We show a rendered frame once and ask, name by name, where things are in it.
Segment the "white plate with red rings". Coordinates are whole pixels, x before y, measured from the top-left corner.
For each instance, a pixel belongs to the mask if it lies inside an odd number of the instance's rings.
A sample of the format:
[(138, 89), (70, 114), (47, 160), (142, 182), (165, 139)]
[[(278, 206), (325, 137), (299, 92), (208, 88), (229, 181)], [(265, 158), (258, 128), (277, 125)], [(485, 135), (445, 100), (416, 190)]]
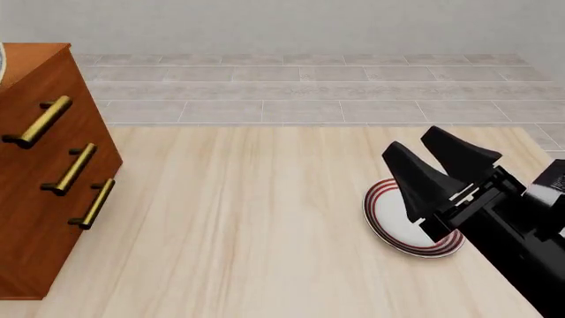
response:
[(362, 206), (373, 232), (404, 254), (438, 259), (454, 254), (465, 243), (465, 237), (459, 231), (453, 231), (435, 242), (421, 229), (419, 222), (410, 222), (403, 197), (393, 178), (382, 179), (372, 185), (365, 193)]

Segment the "wooden cabinet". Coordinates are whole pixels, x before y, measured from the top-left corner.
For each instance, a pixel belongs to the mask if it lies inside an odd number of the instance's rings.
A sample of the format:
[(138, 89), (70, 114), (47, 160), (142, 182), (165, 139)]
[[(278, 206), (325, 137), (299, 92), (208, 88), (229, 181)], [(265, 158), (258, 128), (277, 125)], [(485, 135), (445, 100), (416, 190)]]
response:
[[(82, 217), (98, 193), (90, 185), (115, 179), (123, 161), (67, 43), (5, 43), (0, 84), (0, 300), (39, 300), (49, 293), (77, 243)], [(30, 149), (2, 142), (20, 135), (63, 95), (72, 106)], [(65, 196), (40, 190), (74, 161), (72, 148), (97, 151)]]

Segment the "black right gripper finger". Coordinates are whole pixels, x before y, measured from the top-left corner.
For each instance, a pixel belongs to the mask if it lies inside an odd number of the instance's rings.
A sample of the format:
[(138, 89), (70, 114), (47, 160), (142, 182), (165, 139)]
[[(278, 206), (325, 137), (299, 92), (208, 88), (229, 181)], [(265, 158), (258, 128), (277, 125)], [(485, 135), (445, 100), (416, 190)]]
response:
[(403, 197), (410, 222), (426, 219), (435, 209), (460, 193), (464, 182), (436, 170), (400, 142), (392, 142), (382, 153)]
[(454, 134), (431, 126), (420, 138), (447, 174), (464, 183), (478, 182), (502, 154), (461, 140)]

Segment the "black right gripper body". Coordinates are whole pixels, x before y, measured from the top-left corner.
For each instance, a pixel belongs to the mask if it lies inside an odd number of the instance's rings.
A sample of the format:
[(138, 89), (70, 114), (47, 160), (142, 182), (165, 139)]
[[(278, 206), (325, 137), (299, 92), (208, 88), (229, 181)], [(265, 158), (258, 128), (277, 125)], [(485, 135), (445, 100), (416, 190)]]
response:
[(419, 227), (434, 242), (443, 240), (458, 230), (474, 214), (488, 205), (494, 205), (507, 198), (520, 197), (526, 187), (502, 166), (490, 169), (478, 182), (469, 185), (453, 200), (446, 200), (432, 206), (431, 214)]

